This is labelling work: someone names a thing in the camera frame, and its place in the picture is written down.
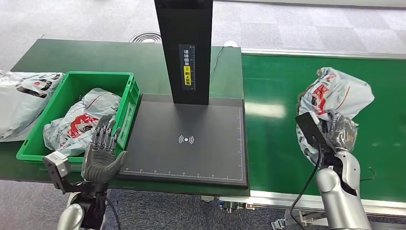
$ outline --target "green plastic crate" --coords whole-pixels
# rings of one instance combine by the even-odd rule
[[[37,123],[18,151],[17,159],[33,163],[40,169],[45,170],[42,157],[52,151],[44,145],[42,133],[44,125],[64,117],[69,108],[79,101],[79,97],[84,96],[93,88],[102,88],[122,98],[112,131],[114,132],[118,127],[122,128],[115,149],[116,155],[120,153],[125,148],[140,95],[134,75],[120,72],[70,71],[65,74],[48,105],[39,116]],[[68,160],[73,171],[78,172],[81,170],[83,154],[68,157]]]

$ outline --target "black cable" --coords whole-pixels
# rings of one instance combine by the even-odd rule
[[[224,49],[224,46],[221,47],[220,51],[217,53],[216,62],[214,63],[214,67],[213,67],[212,71],[210,72],[210,78],[212,77],[212,74],[213,74],[213,72],[214,72],[214,70],[215,70],[215,68],[217,66],[217,62],[218,62],[218,59],[220,57],[220,53],[223,51],[223,49]]]
[[[118,215],[117,212],[115,211],[114,205],[113,203],[110,201],[109,198],[106,197],[107,203],[109,203],[110,207],[112,207],[114,216],[115,216],[115,220],[117,221],[117,225],[118,225],[118,230],[121,230],[121,225],[120,225],[120,221],[118,220]]]
[[[368,181],[368,180],[375,179],[375,177],[376,177],[376,173],[375,173],[375,171],[372,169],[372,167],[369,167],[369,169],[372,171],[373,176],[372,176],[372,177],[370,177],[370,178],[364,178],[364,179],[360,179],[360,181]]]
[[[300,226],[301,229],[305,230],[305,228],[303,227],[303,225],[296,219],[296,217],[293,216],[292,212],[293,212],[293,208],[296,205],[296,203],[300,200],[300,198],[302,197],[303,193],[305,193],[307,187],[309,186],[310,182],[312,181],[312,178],[314,177],[318,166],[320,164],[320,159],[321,159],[321,146],[318,143],[318,157],[317,157],[317,163],[315,165],[315,168],[313,169],[312,174],[310,174],[309,179],[307,179],[307,182],[305,184],[305,186],[303,187],[303,189],[301,190],[301,192],[299,193],[299,195],[297,196],[297,198],[293,201],[293,204],[291,206],[291,208],[289,209],[289,214],[291,215],[292,219]]]

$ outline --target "black scanning platform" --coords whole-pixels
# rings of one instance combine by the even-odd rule
[[[119,177],[248,188],[244,127],[242,99],[143,94]]]

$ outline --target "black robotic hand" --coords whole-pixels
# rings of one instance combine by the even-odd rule
[[[117,143],[118,128],[111,135],[115,121],[110,124],[112,115],[100,118],[91,142],[85,151],[82,165],[82,177],[85,181],[94,183],[106,183],[115,176],[124,163],[126,151],[122,151],[117,158],[114,157],[114,149]]]

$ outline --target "humanoid robot arm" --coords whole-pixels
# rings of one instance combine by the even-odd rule
[[[316,184],[330,229],[371,230],[360,198],[361,171],[358,160],[345,148],[335,147],[337,144],[330,141],[332,138],[326,137],[320,130],[317,117],[305,113],[296,117],[296,122],[310,145],[321,146],[319,154],[322,154],[323,159],[319,165],[321,169],[317,173]],[[337,127],[337,131],[350,132],[350,128],[345,128]]]
[[[111,134],[114,121],[109,124],[112,116],[103,116],[96,127],[92,140],[85,151],[82,165],[84,181],[71,184],[67,175],[72,171],[68,158],[55,151],[45,157],[43,162],[55,188],[65,193],[77,193],[69,206],[62,213],[58,230],[102,229],[104,223],[105,202],[107,198],[107,182],[119,171],[126,152],[114,157],[114,147],[120,129]]]

